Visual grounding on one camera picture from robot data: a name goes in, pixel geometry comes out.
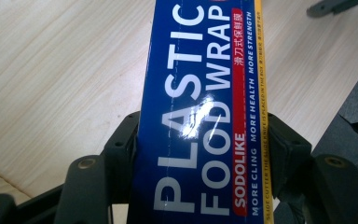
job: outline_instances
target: light wooden table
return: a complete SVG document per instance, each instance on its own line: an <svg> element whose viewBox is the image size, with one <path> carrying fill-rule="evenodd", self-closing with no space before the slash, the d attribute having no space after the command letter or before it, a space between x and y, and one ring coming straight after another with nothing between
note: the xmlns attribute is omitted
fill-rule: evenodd
<svg viewBox="0 0 358 224"><path fill-rule="evenodd" d="M315 20L315 3L263 3L268 110L313 145L358 79L358 7ZM0 191L56 187L140 110L154 4L0 1Z"/></svg>

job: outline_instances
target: black device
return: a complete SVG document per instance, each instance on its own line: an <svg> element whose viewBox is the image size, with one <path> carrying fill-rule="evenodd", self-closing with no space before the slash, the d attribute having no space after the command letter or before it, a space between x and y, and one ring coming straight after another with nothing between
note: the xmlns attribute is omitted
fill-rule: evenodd
<svg viewBox="0 0 358 224"><path fill-rule="evenodd" d="M358 169L335 155L310 155L310 143L273 115L269 119L272 192L298 223L358 223ZM16 206L0 194L0 223L113 223L112 203L128 203L139 112L128 115L101 155L74 161L65 183Z"/></svg>
<svg viewBox="0 0 358 224"><path fill-rule="evenodd" d="M334 15L358 5L358 0L323 0L307 9L307 15L312 18Z"/></svg>

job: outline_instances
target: blue box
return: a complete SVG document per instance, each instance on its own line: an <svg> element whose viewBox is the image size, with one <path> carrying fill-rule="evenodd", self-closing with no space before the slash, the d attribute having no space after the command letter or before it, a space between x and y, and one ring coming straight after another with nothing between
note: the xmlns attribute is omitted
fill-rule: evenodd
<svg viewBox="0 0 358 224"><path fill-rule="evenodd" d="M260 0L157 0L128 223L273 223Z"/></svg>

